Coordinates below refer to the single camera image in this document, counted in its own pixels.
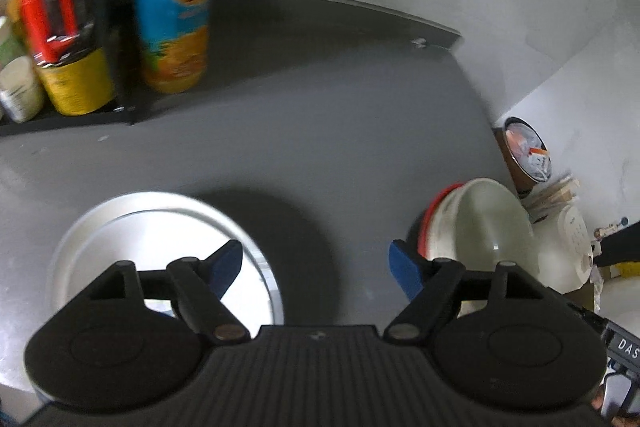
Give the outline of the white plate orange rim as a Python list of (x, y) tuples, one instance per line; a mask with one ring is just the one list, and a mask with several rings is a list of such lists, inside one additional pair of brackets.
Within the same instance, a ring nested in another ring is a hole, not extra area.
[(280, 289), (266, 257), (237, 223), (200, 200), (138, 192), (102, 202), (82, 215), (56, 248), (48, 275), (48, 306), (62, 309), (119, 260), (140, 271), (163, 270), (182, 257), (205, 259), (230, 239), (243, 246), (242, 268), (221, 302), (255, 336), (282, 325)]

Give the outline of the white bowl red exterior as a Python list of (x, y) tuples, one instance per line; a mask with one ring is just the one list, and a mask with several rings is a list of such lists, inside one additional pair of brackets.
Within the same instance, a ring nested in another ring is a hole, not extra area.
[(441, 191), (424, 212), (416, 249), (427, 260), (449, 258), (473, 271), (513, 261), (533, 277), (540, 273), (528, 213), (508, 188), (488, 178)]

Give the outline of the white electric kettle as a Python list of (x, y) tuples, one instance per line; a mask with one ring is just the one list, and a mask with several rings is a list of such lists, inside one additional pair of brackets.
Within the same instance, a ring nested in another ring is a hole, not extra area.
[(538, 245), (538, 280), (560, 294), (578, 291), (593, 266), (590, 237), (579, 209), (564, 205), (533, 223)]

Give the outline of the brown pot with bags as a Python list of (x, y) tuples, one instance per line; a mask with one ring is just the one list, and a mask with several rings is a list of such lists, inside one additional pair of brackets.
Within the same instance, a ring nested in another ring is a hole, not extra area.
[(525, 120), (509, 117), (494, 129), (518, 197), (523, 199), (551, 179), (551, 156), (538, 132)]

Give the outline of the white label bottle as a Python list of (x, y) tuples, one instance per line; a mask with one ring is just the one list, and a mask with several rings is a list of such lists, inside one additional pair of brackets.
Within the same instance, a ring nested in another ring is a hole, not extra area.
[(32, 60), (13, 35), (10, 20), (1, 17), (1, 106), (3, 113), (23, 124), (36, 117), (44, 104), (44, 91)]

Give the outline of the yellow label jar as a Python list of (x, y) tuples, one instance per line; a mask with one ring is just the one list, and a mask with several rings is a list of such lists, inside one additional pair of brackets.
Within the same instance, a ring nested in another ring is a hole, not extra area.
[(27, 44), (55, 110), (84, 116), (110, 104), (115, 87), (96, 30), (96, 0), (17, 0)]

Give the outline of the black storage rack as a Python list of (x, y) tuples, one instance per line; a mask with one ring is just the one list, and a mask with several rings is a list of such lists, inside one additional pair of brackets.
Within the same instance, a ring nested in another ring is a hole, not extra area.
[[(1, 14), (11, 22), (13, 35), (21, 43), (27, 56), (32, 60), (35, 74), (36, 65), (27, 44), (26, 31), (18, 12), (17, 0), (1, 0)], [(134, 105), (134, 85), (140, 72), (140, 57), (136, 50), (136, 28), (134, 27), (134, 7), (132, 0), (96, 0), (96, 30), (99, 43), (104, 49), (108, 72), (115, 87), (115, 98), (110, 104), (84, 116), (63, 116), (58, 113), (44, 91), (44, 104), (40, 113), (23, 124), (15, 124), (4, 114), (1, 125), (3, 135), (17, 135), (28, 132), (49, 131), (69, 127), (95, 126), (96, 124), (132, 124), (137, 118)]]

